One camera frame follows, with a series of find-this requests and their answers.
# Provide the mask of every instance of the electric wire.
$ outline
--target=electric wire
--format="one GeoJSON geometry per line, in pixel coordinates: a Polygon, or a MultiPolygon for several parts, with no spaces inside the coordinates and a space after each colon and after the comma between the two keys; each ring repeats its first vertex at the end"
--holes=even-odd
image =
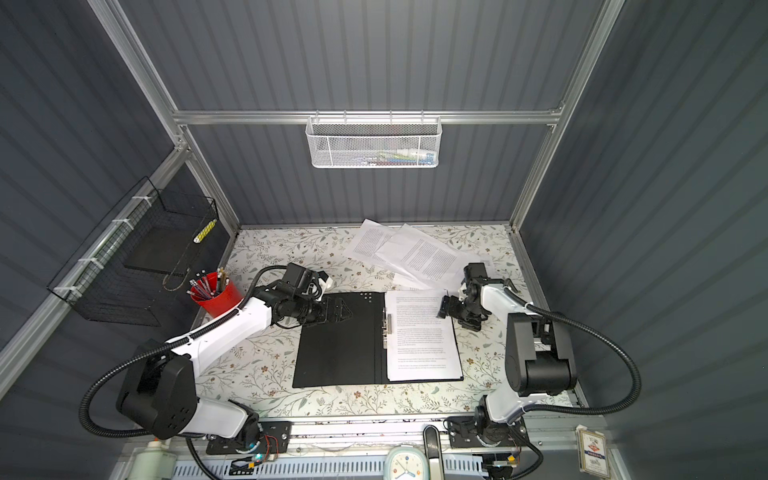
{"type": "Polygon", "coordinates": [[[197,450],[195,450],[194,445],[192,445],[192,439],[187,439],[187,448],[192,454],[192,459],[194,460],[195,465],[197,465],[197,467],[203,471],[205,476],[207,476],[210,480],[222,480],[221,478],[217,477],[211,470],[209,470],[208,467],[203,463],[203,460],[200,459],[200,455],[197,454],[197,450]]]}

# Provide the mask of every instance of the stack of papers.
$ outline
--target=stack of papers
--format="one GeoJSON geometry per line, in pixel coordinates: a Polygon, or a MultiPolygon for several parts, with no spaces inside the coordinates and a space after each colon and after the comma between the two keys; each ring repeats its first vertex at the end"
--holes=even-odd
{"type": "Polygon", "coordinates": [[[456,295],[468,263],[482,262],[488,276],[496,276],[490,257],[457,250],[408,224],[395,230],[366,220],[345,254],[392,270],[394,283],[412,290],[443,289],[456,295]]]}
{"type": "Polygon", "coordinates": [[[387,377],[391,382],[460,380],[453,320],[437,317],[445,290],[387,292],[387,377]]]}

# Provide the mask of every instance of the table surface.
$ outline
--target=table surface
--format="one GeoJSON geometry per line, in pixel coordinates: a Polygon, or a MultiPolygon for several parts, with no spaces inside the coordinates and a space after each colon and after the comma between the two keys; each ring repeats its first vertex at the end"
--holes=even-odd
{"type": "MultiPolygon", "coordinates": [[[[500,276],[512,279],[522,291],[521,296],[530,299],[503,225],[419,229],[457,249],[490,255],[500,276]]],[[[325,270],[335,282],[331,293],[402,289],[392,284],[393,272],[344,256],[357,230],[354,227],[242,230],[227,271],[241,292],[247,289],[259,269],[288,262],[325,270]]],[[[268,272],[260,283],[271,282],[280,275],[280,271],[268,272]]],[[[294,389],[291,384],[301,328],[284,330],[271,326],[239,343],[203,372],[197,379],[197,393],[242,402],[264,418],[469,412],[483,395],[506,381],[506,326],[491,316],[477,333],[456,322],[454,327],[464,371],[461,382],[294,389]]],[[[546,403],[571,405],[565,392],[547,399],[546,403]]]]}

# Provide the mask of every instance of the aluminum frame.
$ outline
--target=aluminum frame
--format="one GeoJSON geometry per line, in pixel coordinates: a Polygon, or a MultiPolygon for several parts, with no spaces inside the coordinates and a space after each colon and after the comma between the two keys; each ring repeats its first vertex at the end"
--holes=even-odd
{"type": "Polygon", "coordinates": [[[205,156],[197,146],[194,137],[174,120],[173,113],[177,110],[176,102],[170,96],[170,92],[165,87],[165,83],[154,67],[149,54],[144,49],[136,31],[131,26],[131,22],[120,6],[120,2],[118,0],[88,0],[88,4],[128,66],[136,83],[139,84],[141,91],[144,92],[144,96],[149,101],[168,136],[175,144],[185,143],[191,146],[195,158],[191,159],[187,165],[205,196],[216,200],[219,218],[224,228],[230,235],[236,234],[240,228],[240,220],[227,199],[227,195],[216,180],[210,165],[205,160],[205,156]]]}
{"type": "Polygon", "coordinates": [[[324,123],[413,123],[556,125],[559,110],[550,111],[176,111],[181,125],[304,125],[308,118],[324,123]]]}
{"type": "Polygon", "coordinates": [[[538,188],[541,186],[544,175],[547,173],[547,169],[558,151],[563,135],[571,123],[571,118],[587,87],[589,78],[592,76],[592,71],[600,58],[608,36],[616,24],[622,7],[624,7],[624,0],[605,0],[603,2],[598,19],[592,28],[578,65],[565,91],[560,121],[545,138],[541,150],[531,167],[531,172],[525,180],[525,185],[523,185],[523,190],[520,193],[515,209],[512,211],[509,223],[515,231],[520,230],[525,216],[528,215],[528,211],[531,209],[538,188]]]}
{"type": "MultiPolygon", "coordinates": [[[[125,204],[125,207],[114,218],[127,217],[140,202],[144,201],[137,197],[147,196],[154,189],[153,184],[157,188],[165,187],[189,156],[190,151],[186,145],[176,146],[152,174],[150,181],[144,182],[134,197],[125,204]]],[[[110,222],[109,226],[86,250],[83,257],[92,257],[94,252],[104,245],[117,228],[117,222],[110,222]]],[[[71,284],[74,279],[80,276],[84,267],[84,262],[77,262],[65,275],[61,285],[71,284]]],[[[50,293],[22,325],[21,329],[8,341],[5,348],[0,352],[0,399],[11,388],[70,310],[71,307],[68,303],[50,293]]]]}

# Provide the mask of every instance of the robotic arm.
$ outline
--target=robotic arm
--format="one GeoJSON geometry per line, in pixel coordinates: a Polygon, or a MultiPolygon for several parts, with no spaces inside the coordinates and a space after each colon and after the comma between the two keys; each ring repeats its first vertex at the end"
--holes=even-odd
{"type": "Polygon", "coordinates": [[[296,318],[303,326],[350,318],[351,312],[342,300],[323,298],[332,285],[333,280],[325,272],[314,272],[295,263],[262,269],[239,305],[165,344],[146,342],[137,348],[134,358],[102,376],[81,402],[81,424],[95,435],[118,438],[148,433],[159,439],[212,434],[236,439],[241,453],[253,451],[261,436],[258,414],[233,401],[198,397],[195,378],[243,339],[271,324],[281,326],[279,321],[285,316],[296,318]],[[275,269],[286,271],[282,279],[256,286],[263,273],[275,269]],[[88,414],[95,393],[122,370],[127,370],[127,374],[117,409],[142,429],[105,429],[88,414]]]}
{"type": "Polygon", "coordinates": [[[509,424],[526,412],[546,410],[576,415],[604,415],[627,408],[640,395],[641,378],[632,359],[606,336],[560,313],[526,302],[512,291],[509,281],[490,279],[482,263],[464,269],[464,300],[443,299],[441,314],[450,315],[466,328],[479,331],[489,315],[507,319],[505,372],[507,382],[483,397],[475,410],[475,427],[480,436],[490,422],[509,424]],[[616,352],[632,376],[632,388],[621,401],[605,407],[580,408],[534,405],[547,396],[576,386],[577,373],[571,335],[566,326],[599,339],[616,352]],[[535,338],[549,350],[536,351],[535,338]]]}

